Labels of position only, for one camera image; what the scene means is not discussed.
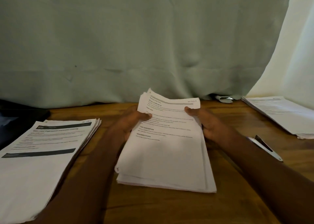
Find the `dark object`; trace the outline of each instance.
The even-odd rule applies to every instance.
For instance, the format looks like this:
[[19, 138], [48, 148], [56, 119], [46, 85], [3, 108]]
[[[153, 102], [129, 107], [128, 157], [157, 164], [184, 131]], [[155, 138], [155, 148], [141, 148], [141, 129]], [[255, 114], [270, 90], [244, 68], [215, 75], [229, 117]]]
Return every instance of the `dark object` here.
[[49, 110], [0, 100], [0, 150], [26, 132], [36, 121], [44, 121]]

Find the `forearm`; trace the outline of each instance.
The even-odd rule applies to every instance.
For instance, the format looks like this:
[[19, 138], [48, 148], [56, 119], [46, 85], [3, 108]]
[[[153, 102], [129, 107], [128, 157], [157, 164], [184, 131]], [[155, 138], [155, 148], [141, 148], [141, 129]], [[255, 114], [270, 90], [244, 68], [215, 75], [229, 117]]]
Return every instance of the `forearm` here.
[[34, 223], [96, 223], [105, 184], [116, 163], [120, 139], [107, 131], [78, 173], [66, 182]]
[[277, 161], [232, 128], [218, 142], [249, 176], [285, 223], [314, 223], [314, 183]]

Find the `wood grain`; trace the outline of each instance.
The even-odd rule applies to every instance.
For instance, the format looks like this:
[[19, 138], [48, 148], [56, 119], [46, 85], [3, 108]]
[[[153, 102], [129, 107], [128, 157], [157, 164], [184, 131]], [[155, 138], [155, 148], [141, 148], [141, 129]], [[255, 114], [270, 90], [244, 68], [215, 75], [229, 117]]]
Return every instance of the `wood grain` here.
[[[314, 140], [297, 139], [242, 101], [232, 104], [202, 101], [201, 104], [243, 135], [259, 135], [286, 165], [314, 181]], [[105, 130], [132, 105], [104, 104], [51, 110], [50, 120], [102, 120], [101, 127], [77, 158], [66, 181], [75, 175]], [[216, 146], [208, 146], [208, 155], [217, 185], [216, 194], [117, 184], [115, 174], [108, 202], [104, 204], [104, 223], [279, 223]]]

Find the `right hand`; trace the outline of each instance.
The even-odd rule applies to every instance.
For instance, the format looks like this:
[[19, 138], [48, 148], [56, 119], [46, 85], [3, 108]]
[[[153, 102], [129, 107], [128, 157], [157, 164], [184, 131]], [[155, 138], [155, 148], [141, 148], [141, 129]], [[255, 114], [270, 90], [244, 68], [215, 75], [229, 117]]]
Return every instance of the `right hand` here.
[[192, 109], [185, 107], [184, 111], [190, 116], [197, 116], [203, 124], [205, 138], [220, 144], [230, 132], [230, 127], [224, 124], [218, 117], [204, 108]]

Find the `hand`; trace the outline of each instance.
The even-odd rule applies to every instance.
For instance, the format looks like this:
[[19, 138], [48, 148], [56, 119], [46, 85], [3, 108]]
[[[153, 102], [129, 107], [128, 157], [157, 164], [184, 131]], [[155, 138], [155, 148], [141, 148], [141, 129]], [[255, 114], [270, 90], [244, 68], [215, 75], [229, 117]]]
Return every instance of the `hand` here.
[[218, 117], [216, 117], [207, 109], [192, 109], [185, 107], [184, 111], [190, 116], [197, 116], [200, 122], [203, 124], [204, 137], [218, 143], [219, 145], [221, 144], [223, 138], [230, 131], [230, 127], [224, 124]]
[[137, 106], [129, 107], [120, 117], [120, 119], [110, 127], [110, 130], [118, 132], [121, 144], [129, 139], [132, 129], [139, 120], [147, 121], [152, 117], [150, 113], [141, 113], [137, 111]]

